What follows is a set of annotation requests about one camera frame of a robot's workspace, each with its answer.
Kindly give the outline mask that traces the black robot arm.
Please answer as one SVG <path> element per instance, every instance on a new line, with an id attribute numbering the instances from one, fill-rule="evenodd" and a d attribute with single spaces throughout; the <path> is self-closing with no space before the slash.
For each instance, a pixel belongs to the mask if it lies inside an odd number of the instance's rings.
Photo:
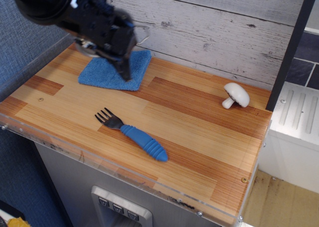
<path id="1" fill-rule="evenodd" d="M 137 44 L 133 21 L 107 0 L 15 0 L 24 17 L 39 25 L 56 25 L 75 37 L 77 49 L 107 59 L 125 80 Z"/>

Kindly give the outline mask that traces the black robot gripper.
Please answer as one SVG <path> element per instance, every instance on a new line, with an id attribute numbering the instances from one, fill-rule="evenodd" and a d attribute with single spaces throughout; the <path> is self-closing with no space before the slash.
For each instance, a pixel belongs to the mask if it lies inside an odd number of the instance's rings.
<path id="1" fill-rule="evenodd" d="M 124 81 L 132 79 L 130 57 L 135 42 L 130 15 L 106 0 L 71 0 L 66 18 L 58 24 L 73 36 L 93 42 L 109 58 Z"/>

